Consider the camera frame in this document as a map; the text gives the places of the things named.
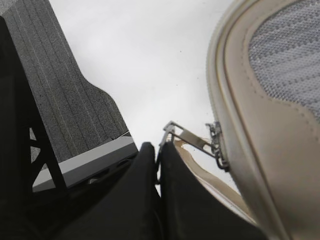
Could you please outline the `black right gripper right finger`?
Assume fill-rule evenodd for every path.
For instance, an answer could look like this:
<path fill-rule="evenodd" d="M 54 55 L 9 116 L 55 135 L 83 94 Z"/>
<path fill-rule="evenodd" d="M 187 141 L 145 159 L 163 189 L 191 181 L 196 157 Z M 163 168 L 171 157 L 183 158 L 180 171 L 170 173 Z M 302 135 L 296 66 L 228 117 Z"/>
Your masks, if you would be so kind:
<path fill-rule="evenodd" d="M 173 143 L 164 144 L 158 160 L 167 239 L 266 239 L 258 227 L 240 218 L 201 185 Z"/>

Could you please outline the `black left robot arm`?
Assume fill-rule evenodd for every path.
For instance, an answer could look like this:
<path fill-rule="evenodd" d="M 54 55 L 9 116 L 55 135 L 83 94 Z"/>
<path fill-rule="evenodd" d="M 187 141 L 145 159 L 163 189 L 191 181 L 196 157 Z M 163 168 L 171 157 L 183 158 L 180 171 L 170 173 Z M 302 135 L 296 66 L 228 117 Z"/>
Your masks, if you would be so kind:
<path fill-rule="evenodd" d="M 0 237 L 55 240 L 67 186 L 20 57 L 0 21 Z"/>

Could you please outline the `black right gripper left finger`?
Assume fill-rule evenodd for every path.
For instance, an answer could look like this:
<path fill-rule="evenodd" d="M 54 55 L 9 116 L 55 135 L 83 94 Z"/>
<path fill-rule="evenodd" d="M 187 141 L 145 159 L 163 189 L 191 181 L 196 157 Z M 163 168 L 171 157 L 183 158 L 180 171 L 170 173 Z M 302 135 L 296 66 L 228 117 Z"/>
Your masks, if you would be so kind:
<path fill-rule="evenodd" d="M 160 240 L 155 209 L 155 149 L 141 145 L 131 166 L 94 207 L 68 225 L 59 240 Z"/>

